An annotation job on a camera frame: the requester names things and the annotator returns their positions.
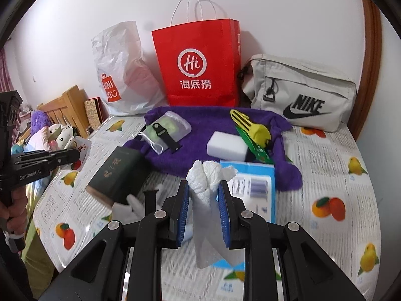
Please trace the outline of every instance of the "wooden headboard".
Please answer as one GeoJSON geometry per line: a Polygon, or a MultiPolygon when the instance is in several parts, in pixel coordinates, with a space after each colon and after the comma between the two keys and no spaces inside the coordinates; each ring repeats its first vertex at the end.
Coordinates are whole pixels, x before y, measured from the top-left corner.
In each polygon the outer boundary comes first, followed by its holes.
{"type": "Polygon", "coordinates": [[[82,92],[78,86],[73,86],[61,97],[38,105],[37,109],[45,112],[53,123],[76,127],[81,137],[88,138],[86,128],[89,127],[89,121],[83,102],[82,92]]]}

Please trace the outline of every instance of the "metal clip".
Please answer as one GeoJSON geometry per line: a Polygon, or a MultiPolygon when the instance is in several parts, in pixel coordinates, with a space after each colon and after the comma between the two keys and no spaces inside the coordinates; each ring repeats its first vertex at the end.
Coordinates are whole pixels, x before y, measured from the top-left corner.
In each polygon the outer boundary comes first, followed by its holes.
{"type": "Polygon", "coordinates": [[[264,101],[275,103],[274,84],[275,84],[275,78],[272,78],[271,86],[267,88],[265,93],[263,94],[264,101]]]}

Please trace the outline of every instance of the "white plastic bag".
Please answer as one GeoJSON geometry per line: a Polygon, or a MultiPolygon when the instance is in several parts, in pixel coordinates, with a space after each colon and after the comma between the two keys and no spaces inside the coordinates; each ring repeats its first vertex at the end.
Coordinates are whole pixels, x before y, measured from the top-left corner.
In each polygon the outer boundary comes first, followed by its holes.
{"type": "Polygon", "coordinates": [[[136,22],[121,22],[92,40],[100,97],[110,115],[146,113],[166,105],[165,95],[142,59],[136,22]]]}

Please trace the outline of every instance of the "screw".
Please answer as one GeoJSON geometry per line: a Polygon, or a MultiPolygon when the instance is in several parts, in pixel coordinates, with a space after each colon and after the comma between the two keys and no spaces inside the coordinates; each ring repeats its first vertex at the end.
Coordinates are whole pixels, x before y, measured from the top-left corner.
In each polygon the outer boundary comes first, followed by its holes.
{"type": "Polygon", "coordinates": [[[164,210],[158,210],[156,213],[154,213],[154,216],[156,218],[165,218],[167,213],[164,210]]]}
{"type": "Polygon", "coordinates": [[[291,231],[298,231],[299,230],[299,224],[295,223],[295,222],[288,223],[288,228],[291,231]]]}
{"type": "Polygon", "coordinates": [[[115,230],[120,226],[120,223],[118,223],[117,221],[111,221],[109,222],[109,224],[107,224],[107,227],[109,228],[109,230],[115,230]]]}
{"type": "Polygon", "coordinates": [[[241,216],[243,218],[252,218],[253,217],[253,213],[250,210],[244,210],[241,212],[241,216]]]}

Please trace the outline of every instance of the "red paper bag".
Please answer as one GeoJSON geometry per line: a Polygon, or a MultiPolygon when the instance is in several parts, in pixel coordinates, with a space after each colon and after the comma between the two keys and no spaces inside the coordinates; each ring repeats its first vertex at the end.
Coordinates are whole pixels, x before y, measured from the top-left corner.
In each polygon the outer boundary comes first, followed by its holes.
{"type": "Polygon", "coordinates": [[[152,35],[170,105],[238,105],[238,21],[190,22],[155,30],[152,35]]]}

